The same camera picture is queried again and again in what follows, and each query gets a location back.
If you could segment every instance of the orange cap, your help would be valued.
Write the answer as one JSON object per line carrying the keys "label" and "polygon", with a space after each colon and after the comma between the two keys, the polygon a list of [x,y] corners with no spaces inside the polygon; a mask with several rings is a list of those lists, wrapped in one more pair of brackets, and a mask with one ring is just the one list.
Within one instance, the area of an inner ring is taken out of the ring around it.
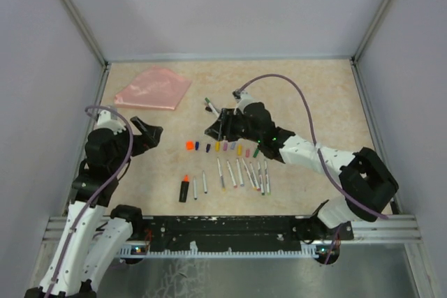
{"label": "orange cap", "polygon": [[187,141],[186,142],[186,150],[193,150],[194,149],[194,142]]}

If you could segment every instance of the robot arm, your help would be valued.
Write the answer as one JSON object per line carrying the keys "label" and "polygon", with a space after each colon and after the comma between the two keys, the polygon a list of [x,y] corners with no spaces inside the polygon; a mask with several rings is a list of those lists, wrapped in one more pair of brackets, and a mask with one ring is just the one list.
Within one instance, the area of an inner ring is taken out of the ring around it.
{"label": "robot arm", "polygon": [[[330,176],[355,201],[378,213],[397,192],[397,182],[374,150],[364,147],[352,153],[314,144],[294,132],[276,127],[264,104],[247,92],[235,91],[233,95],[237,107],[223,108],[219,118],[205,130],[206,135],[217,141],[251,140],[258,143],[258,148],[267,158],[326,174],[317,153],[320,149]],[[373,222],[377,219],[344,196],[323,203],[316,217],[329,229],[347,221]]]}
{"label": "robot arm", "polygon": [[[131,121],[141,132],[133,136],[131,157],[134,157],[156,147],[163,129],[147,125],[137,117]],[[86,159],[72,183],[77,192],[68,207],[66,225],[50,268],[39,287],[27,290],[25,298],[95,297],[117,251],[133,234],[142,232],[141,210],[119,205],[112,210],[104,231],[89,252],[96,228],[118,187],[118,179],[112,179],[96,198],[89,200],[126,158],[129,139],[129,130],[112,113],[107,110],[99,113],[96,129],[89,134],[85,145]],[[79,215],[82,216],[73,229]]]}

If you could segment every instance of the pink plastic bag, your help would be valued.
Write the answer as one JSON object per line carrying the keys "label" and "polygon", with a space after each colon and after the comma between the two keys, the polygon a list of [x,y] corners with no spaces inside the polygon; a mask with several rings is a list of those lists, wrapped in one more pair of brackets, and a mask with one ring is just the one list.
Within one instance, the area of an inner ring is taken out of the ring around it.
{"label": "pink plastic bag", "polygon": [[159,66],[143,71],[115,96],[117,107],[175,110],[191,81]]}

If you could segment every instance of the white wall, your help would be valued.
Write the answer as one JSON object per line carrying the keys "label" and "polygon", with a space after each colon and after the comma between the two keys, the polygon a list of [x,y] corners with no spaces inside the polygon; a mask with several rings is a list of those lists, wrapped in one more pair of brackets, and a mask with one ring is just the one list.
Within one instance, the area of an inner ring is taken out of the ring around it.
{"label": "white wall", "polygon": [[23,297],[66,201],[101,66],[59,0],[0,8],[0,287]]}
{"label": "white wall", "polygon": [[447,295],[447,0],[396,0],[360,69],[403,210]]}
{"label": "white wall", "polygon": [[73,0],[109,60],[350,57],[381,0]]}

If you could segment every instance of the beige table surface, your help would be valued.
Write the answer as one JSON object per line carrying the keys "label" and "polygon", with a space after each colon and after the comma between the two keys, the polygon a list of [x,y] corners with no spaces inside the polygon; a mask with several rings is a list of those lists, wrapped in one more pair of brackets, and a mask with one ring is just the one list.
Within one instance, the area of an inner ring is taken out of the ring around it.
{"label": "beige table surface", "polygon": [[[330,182],[311,170],[269,161],[272,194],[262,196],[253,190],[245,173],[244,188],[231,187],[226,160],[236,172],[235,150],[214,150],[214,141],[203,134],[215,121],[206,112],[204,97],[217,107],[234,107],[231,92],[251,78],[280,73],[297,82],[303,90],[314,118],[316,136],[322,144],[349,151],[372,147],[365,115],[348,60],[273,61],[173,61],[113,64],[102,104],[113,104],[115,94],[143,70],[154,64],[167,67],[192,80],[189,90],[175,111],[120,108],[127,118],[139,116],[147,124],[162,126],[157,148],[132,160],[110,202],[140,207],[147,215],[275,215],[311,214],[324,200],[338,192]],[[248,92],[263,101],[276,125],[310,140],[309,124],[302,101],[286,81],[268,78],[252,84]],[[187,140],[199,140],[199,151],[186,151]],[[205,145],[212,144],[210,153]],[[241,141],[244,151],[256,145]],[[217,157],[223,163],[227,185],[220,187]],[[258,156],[263,163],[263,156]],[[246,159],[255,163],[254,158]],[[207,177],[208,194],[203,192],[202,171]],[[180,182],[191,180],[188,200],[179,202]],[[193,198],[192,178],[198,182],[198,200]]]}

